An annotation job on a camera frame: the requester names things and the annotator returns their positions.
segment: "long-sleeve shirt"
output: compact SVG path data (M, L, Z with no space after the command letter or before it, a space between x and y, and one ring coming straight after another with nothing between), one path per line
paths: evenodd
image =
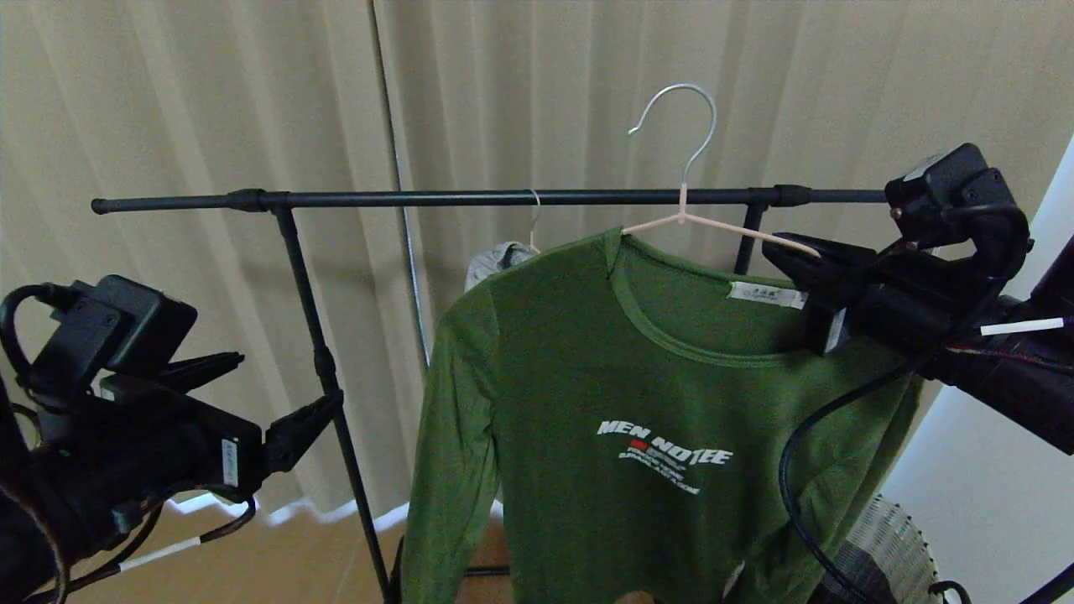
M404 604L454 602L499 484L520 604L637 590L806 602L823 571L781 502L781 450L810 413L901 359L867 339L823 358L799 348L787 287L614 229L467 292L437 328ZM828 417L794 459L793 492L830 553L894 460L917 386Z

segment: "shirt sleeve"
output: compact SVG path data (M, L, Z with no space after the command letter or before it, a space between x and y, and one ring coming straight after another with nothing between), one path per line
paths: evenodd
M496 339L487 287L468 292L437 328L403 549L404 604L452 604L488 524L497 487Z
M920 389L921 379L908 379L880 442L828 466L799 494L798 506L807 530L829 559L836 559L895 460L917 412ZM737 595L731 601L737 604L804 603L822 578L824 569L788 520L746 561L732 590Z

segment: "light under curtain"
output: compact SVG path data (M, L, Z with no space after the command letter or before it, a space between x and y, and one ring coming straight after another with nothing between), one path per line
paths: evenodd
M880 188L969 141L1032 214L1074 131L1074 4L967 9L909 0L3 3L0 287L119 273L164 289L200 311L182 356L247 355L195 394L267 426L319 393L272 217L98 217L90 199L387 190L396 150L408 189L677 188L703 136L705 104L672 95L638 135L625 132L656 90L694 82L720 107L694 187ZM731 222L743 213L697 211ZM524 240L532 219L525 207L408 212L430 327L462 293L469 258ZM537 245L662 213L545 208ZM383 514L409 491L424 366L402 215L296 218L373 512ZM872 206L772 210L764 229L873 247L897 232ZM738 244L690 228L644 238L725 269ZM754 272L774 274L759 254ZM40 345L54 323L24 314L25 340ZM351 498L331 434L260 493L268 510L301 498L322 512Z

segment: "brown floor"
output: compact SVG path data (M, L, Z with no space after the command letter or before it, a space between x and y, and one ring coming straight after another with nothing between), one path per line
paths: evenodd
M142 552L203 533L228 519L216 508L191 515L166 509ZM403 527L396 527L380 535L389 561L394 559L403 532ZM82 575L106 558L79 564L72 576ZM474 564L505 563L503 527L490 522ZM507 578L475 577L463 584L458 604L512 601ZM267 527L255 519L233 535L105 579L72 594L68 602L380 604L382 600L357 516L332 524L297 516L278 527ZM619 604L651 602L643 595L626 595Z

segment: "round neckline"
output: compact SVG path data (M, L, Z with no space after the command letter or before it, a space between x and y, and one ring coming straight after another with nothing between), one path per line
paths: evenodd
M730 286L730 282L732 281L756 283L761 285L774 285L779 287L786 287L786 284L780 282L779 279L750 277L710 269L702 264L662 251L634 235L624 235L622 228L615 228L608 231L608 233L606 233L606 258L608 260L609 281L611 282L612 292L614 293L620 307L623 310L623 314L627 316L634 327L657 346L681 357L698 362L740 369L760 369L785 365L809 353L808 350L800 348L787 353L734 355L695 346L694 344L684 342L671 335L654 323L649 316L645 315L644 311L641 310L641 305L638 303L637 298L634 296L634 291L630 289L629 278L623 265L626 254L638 254L643 259L650 260L662 268L666 268L666 270L685 272L694 276L726 283L728 284L728 288Z

